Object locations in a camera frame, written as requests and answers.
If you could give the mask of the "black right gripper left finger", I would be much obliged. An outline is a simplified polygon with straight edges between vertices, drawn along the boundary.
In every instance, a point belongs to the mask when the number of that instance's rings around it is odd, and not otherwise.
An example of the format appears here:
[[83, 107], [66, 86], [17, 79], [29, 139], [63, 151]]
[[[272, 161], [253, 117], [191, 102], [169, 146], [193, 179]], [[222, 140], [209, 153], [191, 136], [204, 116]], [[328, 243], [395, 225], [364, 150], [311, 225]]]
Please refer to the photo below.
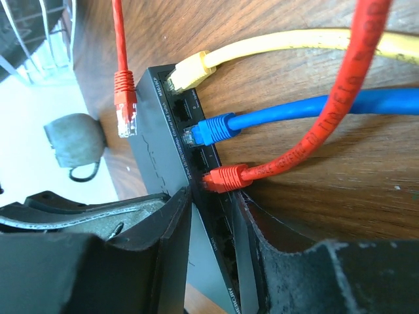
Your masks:
[[1, 233], [1, 312], [182, 313], [191, 190], [169, 197], [110, 240], [89, 233]]

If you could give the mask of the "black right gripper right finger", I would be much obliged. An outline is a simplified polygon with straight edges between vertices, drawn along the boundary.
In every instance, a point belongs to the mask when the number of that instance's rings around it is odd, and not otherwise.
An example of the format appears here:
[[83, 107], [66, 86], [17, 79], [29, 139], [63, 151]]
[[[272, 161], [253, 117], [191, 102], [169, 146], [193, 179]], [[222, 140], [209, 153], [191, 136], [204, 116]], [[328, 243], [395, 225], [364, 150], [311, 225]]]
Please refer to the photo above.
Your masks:
[[232, 194], [242, 313], [417, 313], [416, 240], [314, 241]]

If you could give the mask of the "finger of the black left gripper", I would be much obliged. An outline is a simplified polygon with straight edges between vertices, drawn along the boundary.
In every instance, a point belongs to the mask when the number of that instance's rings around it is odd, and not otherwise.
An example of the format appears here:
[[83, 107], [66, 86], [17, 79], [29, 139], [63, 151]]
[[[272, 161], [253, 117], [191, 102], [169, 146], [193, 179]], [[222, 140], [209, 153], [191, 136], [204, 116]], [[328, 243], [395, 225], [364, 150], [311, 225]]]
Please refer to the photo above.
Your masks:
[[129, 230], [163, 207], [164, 193], [110, 203], [85, 204], [51, 191], [1, 207], [1, 233], [89, 233], [104, 240]]

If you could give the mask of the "black network switch box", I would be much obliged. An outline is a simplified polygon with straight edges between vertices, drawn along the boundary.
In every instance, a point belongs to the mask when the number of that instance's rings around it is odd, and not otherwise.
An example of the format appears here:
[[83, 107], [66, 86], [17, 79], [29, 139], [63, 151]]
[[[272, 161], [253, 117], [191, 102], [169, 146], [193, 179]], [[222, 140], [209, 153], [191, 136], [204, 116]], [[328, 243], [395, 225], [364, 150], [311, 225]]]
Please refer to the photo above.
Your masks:
[[137, 133], [129, 138], [147, 191], [192, 193], [187, 281], [229, 313], [262, 313], [263, 290], [238, 191], [207, 191], [202, 177], [219, 167], [214, 145], [192, 147], [184, 131], [204, 118], [195, 90], [175, 95], [166, 87], [172, 65], [145, 70], [137, 86]]

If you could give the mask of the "grey ceramic mug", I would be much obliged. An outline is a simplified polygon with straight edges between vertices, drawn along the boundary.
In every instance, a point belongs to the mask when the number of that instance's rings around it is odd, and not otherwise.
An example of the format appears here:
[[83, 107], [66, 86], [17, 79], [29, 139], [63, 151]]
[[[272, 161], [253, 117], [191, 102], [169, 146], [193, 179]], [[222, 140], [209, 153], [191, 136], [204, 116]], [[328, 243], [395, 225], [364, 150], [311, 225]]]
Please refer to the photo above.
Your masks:
[[[68, 177], [76, 183], [91, 181], [98, 173], [100, 160], [107, 146], [99, 121], [84, 113], [73, 113], [55, 119], [43, 126], [55, 157], [61, 168], [68, 168]], [[76, 177], [78, 167], [93, 164], [87, 177]]]

